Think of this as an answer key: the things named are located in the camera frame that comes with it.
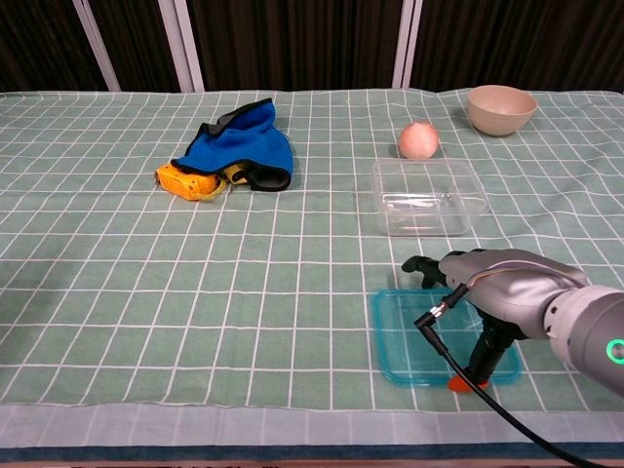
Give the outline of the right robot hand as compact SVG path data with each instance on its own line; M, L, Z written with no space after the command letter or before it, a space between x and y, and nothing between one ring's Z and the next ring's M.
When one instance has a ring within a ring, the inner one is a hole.
M545 339L544 316L563 293L589 285L582 271L556 260L517 249L453 251L442 259L414 255L402 270L423 275L421 287L450 289L439 304L415 321L428 341L433 325L461 299L475 307L482 332L473 348L467 377L484 388L507 349L517 340Z

